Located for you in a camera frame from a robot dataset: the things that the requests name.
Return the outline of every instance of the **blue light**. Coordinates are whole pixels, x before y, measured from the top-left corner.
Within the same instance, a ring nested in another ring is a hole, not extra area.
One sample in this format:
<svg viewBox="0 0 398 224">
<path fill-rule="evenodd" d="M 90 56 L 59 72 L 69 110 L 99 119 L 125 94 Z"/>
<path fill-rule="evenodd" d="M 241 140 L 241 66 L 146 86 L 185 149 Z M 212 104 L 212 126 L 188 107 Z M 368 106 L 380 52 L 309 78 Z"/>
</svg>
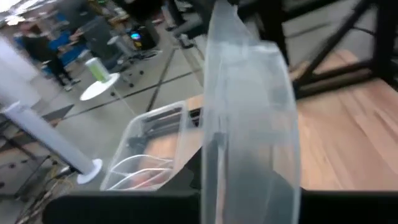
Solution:
<svg viewBox="0 0 398 224">
<path fill-rule="evenodd" d="M 131 34 L 131 38 L 133 40 L 139 40 L 139 39 L 141 39 L 141 36 L 139 34 L 137 34 L 137 33 L 133 33 L 133 34 Z"/>
</svg>

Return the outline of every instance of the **transparent acrylic sheet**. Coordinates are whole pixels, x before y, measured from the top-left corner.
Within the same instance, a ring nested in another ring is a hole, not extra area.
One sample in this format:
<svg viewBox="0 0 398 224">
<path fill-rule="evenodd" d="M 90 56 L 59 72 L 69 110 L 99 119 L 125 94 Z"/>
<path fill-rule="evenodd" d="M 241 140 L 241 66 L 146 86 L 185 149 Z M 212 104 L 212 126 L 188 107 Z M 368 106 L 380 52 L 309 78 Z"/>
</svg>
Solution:
<svg viewBox="0 0 398 224">
<path fill-rule="evenodd" d="M 297 112 L 279 49 L 218 1 L 205 68 L 202 222 L 296 223 Z"/>
<path fill-rule="evenodd" d="M 155 126 L 165 122 L 166 129 L 156 131 Z M 179 168 L 176 162 L 190 143 L 192 127 L 184 101 L 134 118 L 124 130 L 100 189 L 157 190 L 163 186 Z M 150 137 L 154 132 L 165 134 Z"/>
</svg>

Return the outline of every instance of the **wooden table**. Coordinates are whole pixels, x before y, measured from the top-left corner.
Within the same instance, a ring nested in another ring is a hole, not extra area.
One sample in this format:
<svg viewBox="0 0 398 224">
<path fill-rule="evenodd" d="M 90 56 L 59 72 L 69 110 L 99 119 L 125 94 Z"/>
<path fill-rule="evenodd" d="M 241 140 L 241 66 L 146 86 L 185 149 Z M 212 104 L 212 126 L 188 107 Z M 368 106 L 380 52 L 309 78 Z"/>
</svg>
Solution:
<svg viewBox="0 0 398 224">
<path fill-rule="evenodd" d="M 328 70 L 356 57 L 340 50 L 319 70 Z M 190 110 L 203 106 L 203 97 L 187 99 Z M 398 93 L 381 80 L 306 98 L 297 102 L 302 187 L 313 190 L 398 189 Z M 179 152 L 183 166 L 200 148 L 196 142 Z M 154 141 L 147 152 L 172 156 L 175 136 Z"/>
</svg>

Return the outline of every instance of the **white tube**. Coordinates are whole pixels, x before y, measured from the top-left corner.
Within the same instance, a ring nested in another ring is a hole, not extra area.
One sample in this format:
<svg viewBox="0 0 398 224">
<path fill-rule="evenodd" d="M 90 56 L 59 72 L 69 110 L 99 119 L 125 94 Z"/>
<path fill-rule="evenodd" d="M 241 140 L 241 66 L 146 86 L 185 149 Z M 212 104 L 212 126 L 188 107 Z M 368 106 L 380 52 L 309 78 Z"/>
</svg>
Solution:
<svg viewBox="0 0 398 224">
<path fill-rule="evenodd" d="M 88 60 L 85 64 L 98 81 L 106 83 L 106 81 L 111 78 L 108 70 L 104 67 L 104 65 L 98 58 L 92 58 Z"/>
<path fill-rule="evenodd" d="M 61 159 L 82 174 L 92 174 L 93 170 L 95 170 L 93 161 L 88 159 L 75 146 L 71 145 L 48 122 L 29 107 L 22 105 L 18 101 L 4 108 L 1 113 L 21 129 L 48 146 L 49 150 L 60 156 Z"/>
<path fill-rule="evenodd" d="M 121 38 L 120 36 L 112 37 L 112 39 L 108 41 L 108 45 L 113 44 L 128 57 L 134 56 L 134 53 L 132 52 L 130 46 L 128 46 L 127 43 L 124 42 L 123 38 Z"/>
</svg>

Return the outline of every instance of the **clear plastic box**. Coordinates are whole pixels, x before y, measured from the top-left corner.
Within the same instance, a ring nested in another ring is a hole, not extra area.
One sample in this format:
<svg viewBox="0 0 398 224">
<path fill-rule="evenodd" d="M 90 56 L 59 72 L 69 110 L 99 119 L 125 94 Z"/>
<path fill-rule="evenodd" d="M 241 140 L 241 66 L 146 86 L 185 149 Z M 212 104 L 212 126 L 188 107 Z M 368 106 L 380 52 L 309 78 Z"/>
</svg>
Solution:
<svg viewBox="0 0 398 224">
<path fill-rule="evenodd" d="M 101 184 L 101 190 L 157 190 L 179 171 L 186 133 L 194 128 L 184 101 L 134 118 Z"/>
</svg>

